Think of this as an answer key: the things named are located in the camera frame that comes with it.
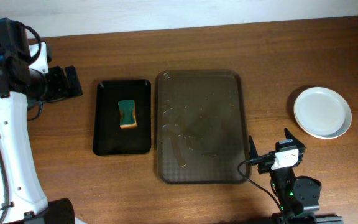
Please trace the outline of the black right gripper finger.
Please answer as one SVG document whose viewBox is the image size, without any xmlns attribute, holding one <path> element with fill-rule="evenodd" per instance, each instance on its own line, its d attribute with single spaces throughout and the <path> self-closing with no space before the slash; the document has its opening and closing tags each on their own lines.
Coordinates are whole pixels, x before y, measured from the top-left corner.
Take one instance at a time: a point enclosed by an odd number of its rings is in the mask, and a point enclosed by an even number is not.
<svg viewBox="0 0 358 224">
<path fill-rule="evenodd" d="M 258 156 L 252 136 L 249 136 L 249 159 L 256 159 Z"/>
<path fill-rule="evenodd" d="M 284 128 L 284 133 L 285 133 L 285 137 L 287 139 L 291 139 L 296 146 L 303 146 L 303 143 L 299 141 L 296 137 L 294 137 L 294 135 L 292 135 L 292 133 L 289 131 L 288 128 Z"/>
</svg>

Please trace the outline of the pale green plate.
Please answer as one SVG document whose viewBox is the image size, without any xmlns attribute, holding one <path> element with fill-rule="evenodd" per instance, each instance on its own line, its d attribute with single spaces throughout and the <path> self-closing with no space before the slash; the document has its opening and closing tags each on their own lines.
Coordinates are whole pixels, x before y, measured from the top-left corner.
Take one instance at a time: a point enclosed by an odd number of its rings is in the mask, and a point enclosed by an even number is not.
<svg viewBox="0 0 358 224">
<path fill-rule="evenodd" d="M 338 138 L 352 123 L 349 104 L 329 88 L 312 87 L 302 91 L 294 102 L 293 112 L 300 128 L 320 139 Z"/>
</svg>

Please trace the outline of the green orange sponge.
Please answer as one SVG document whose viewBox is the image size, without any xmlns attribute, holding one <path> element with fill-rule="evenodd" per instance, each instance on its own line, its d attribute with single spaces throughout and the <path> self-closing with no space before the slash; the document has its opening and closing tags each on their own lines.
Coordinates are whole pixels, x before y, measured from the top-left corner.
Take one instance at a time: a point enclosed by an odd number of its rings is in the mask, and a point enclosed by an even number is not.
<svg viewBox="0 0 358 224">
<path fill-rule="evenodd" d="M 120 128 L 130 129 L 137 127 L 137 118 L 135 114 L 135 101 L 134 100 L 121 100 L 118 101 L 119 114 L 120 114 Z"/>
</svg>

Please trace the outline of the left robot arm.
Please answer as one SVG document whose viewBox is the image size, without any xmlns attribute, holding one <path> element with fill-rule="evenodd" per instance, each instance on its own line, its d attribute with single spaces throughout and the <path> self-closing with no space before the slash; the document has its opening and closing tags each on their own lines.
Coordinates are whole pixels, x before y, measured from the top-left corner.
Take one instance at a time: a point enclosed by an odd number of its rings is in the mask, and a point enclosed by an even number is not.
<svg viewBox="0 0 358 224">
<path fill-rule="evenodd" d="M 29 108 L 81 95 L 75 68 L 49 61 L 0 54 L 0 223 L 80 223 L 69 199 L 48 201 L 29 141 Z"/>
</svg>

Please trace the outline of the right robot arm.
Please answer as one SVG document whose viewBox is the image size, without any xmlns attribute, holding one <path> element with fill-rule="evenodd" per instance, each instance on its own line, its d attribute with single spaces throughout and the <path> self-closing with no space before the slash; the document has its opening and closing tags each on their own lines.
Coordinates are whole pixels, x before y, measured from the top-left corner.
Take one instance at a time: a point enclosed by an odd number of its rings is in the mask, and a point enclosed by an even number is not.
<svg viewBox="0 0 358 224">
<path fill-rule="evenodd" d="M 270 196 L 278 205 L 279 212 L 263 223 L 310 223 L 343 224 L 343 217 L 337 215 L 317 216 L 320 209 L 319 198 L 322 184 L 307 177 L 297 177 L 293 171 L 301 161 L 306 146 L 292 133 L 284 129 L 286 139 L 275 144 L 275 150 L 262 156 L 258 155 L 252 137 L 249 137 L 249 160 L 244 164 L 257 166 L 259 174 L 270 175 Z"/>
</svg>

